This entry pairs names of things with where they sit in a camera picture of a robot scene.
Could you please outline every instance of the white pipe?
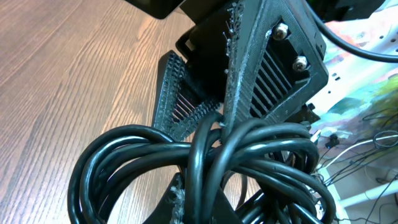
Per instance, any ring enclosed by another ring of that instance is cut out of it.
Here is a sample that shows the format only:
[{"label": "white pipe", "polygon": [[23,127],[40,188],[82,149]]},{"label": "white pipe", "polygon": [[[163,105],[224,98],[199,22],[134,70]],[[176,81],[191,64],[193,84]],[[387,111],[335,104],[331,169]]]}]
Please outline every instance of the white pipe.
[{"label": "white pipe", "polygon": [[367,190],[364,193],[361,193],[359,195],[355,195],[350,198],[340,200],[339,203],[343,208],[346,208],[346,207],[355,205],[357,203],[365,202],[367,200],[377,199],[383,190],[386,190],[386,191],[383,193],[382,197],[386,196],[386,195],[393,194],[393,193],[397,193],[398,192],[398,180],[393,181],[391,183],[391,185],[386,189],[386,187],[389,184],[390,183],[386,183],[384,185]]}]

